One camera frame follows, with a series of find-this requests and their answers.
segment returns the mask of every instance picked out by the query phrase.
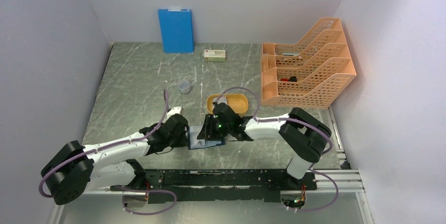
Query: marble surface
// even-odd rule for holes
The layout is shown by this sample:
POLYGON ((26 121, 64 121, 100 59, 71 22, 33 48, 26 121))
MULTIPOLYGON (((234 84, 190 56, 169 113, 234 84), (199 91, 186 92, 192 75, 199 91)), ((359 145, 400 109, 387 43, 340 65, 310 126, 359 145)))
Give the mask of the marble surface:
MULTIPOLYGON (((196 44, 193 54, 165 54, 161 43, 115 43, 83 144, 115 140, 159 121, 164 108, 164 88, 169 91, 170 107, 183 106, 189 125, 202 125, 209 95, 233 86, 260 93, 259 53, 259 44, 196 44), (204 49, 225 49, 226 62, 204 61, 204 49), (183 78, 191 83, 188 95, 180 94, 176 85, 183 78)), ((249 100, 247 114, 250 114, 255 110, 256 101, 249 93, 245 95, 249 100)), ((258 116, 277 116, 290 110, 289 107, 261 106, 258 116)), ((333 132, 327 109, 305 110, 333 132)), ((292 156, 292 149, 283 139, 260 139, 227 142, 225 146, 207 149, 176 148, 138 161, 147 169, 286 168, 292 156)), ((335 148, 315 168, 338 169, 335 148)))

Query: gray wall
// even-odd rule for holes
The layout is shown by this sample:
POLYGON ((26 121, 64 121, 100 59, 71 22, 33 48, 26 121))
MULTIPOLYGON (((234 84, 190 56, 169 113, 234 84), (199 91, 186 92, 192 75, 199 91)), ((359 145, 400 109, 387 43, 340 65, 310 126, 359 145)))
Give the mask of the gray wall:
POLYGON ((446 0, 343 0, 358 77, 333 109, 376 223, 446 220, 446 0))
POLYGON ((40 170, 82 139, 107 57, 88 0, 0 0, 0 223, 46 223, 40 170))
POLYGON ((196 42, 295 43, 341 0, 90 0, 110 41, 161 42, 157 9, 192 9, 196 42))

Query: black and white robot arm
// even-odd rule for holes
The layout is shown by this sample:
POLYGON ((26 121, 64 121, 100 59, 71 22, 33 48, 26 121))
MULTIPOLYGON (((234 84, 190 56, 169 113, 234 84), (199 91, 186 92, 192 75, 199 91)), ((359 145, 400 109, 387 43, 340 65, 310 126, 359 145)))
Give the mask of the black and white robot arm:
MULTIPOLYGON (((330 137, 331 131, 310 114, 300 108, 294 108, 289 114, 269 118, 252 116, 240 117, 225 103, 217 104, 213 115, 206 115, 203 133, 206 139, 225 138, 228 134, 238 141, 253 141, 260 138, 283 138, 296 152, 287 167, 287 173, 301 179, 313 163, 319 161, 327 140, 320 133, 287 119, 297 119, 319 129, 330 137)), ((77 141, 66 144, 42 170, 42 177, 63 161, 82 152, 90 154, 66 164, 54 172, 45 181, 51 196, 58 205, 76 199, 84 191, 109 186, 127 186, 133 189, 144 187, 146 173, 136 158, 161 152, 165 148, 187 147, 188 121, 181 115, 181 108, 171 109, 167 120, 149 135, 147 139, 132 141, 145 136, 153 130, 155 124, 141 129, 130 136, 96 145, 81 146, 77 141), (101 146, 122 141, 101 150, 101 146)))

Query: blue folder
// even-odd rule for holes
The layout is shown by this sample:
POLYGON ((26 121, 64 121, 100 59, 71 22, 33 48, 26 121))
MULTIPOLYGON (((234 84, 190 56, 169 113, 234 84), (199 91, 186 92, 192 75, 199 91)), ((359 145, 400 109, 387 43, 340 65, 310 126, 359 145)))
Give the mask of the blue folder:
POLYGON ((165 53, 194 52, 190 9, 159 9, 158 18, 165 53))

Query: beige box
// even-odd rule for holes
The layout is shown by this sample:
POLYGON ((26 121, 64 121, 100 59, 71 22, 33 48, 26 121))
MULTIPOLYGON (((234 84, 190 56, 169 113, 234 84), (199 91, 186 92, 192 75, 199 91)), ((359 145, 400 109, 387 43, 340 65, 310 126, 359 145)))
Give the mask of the beige box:
POLYGON ((226 50, 224 49, 205 49, 203 51, 205 61, 226 61, 226 50))

